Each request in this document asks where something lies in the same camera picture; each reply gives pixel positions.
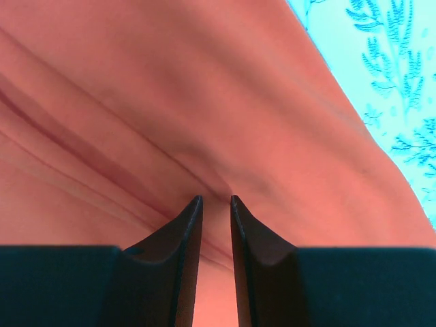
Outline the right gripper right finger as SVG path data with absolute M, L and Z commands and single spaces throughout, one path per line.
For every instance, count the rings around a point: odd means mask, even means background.
M 434 326 L 435 250 L 296 247 L 231 199 L 240 326 Z

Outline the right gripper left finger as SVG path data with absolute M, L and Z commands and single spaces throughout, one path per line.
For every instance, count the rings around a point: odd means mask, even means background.
M 203 201 L 127 249 L 3 246 L 2 326 L 191 326 Z

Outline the orange t-shirt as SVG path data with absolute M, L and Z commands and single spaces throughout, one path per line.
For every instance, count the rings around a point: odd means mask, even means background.
M 128 247 L 196 195 L 195 326 L 238 325 L 232 195 L 297 246 L 435 246 L 286 2 L 1 2 L 4 245 Z

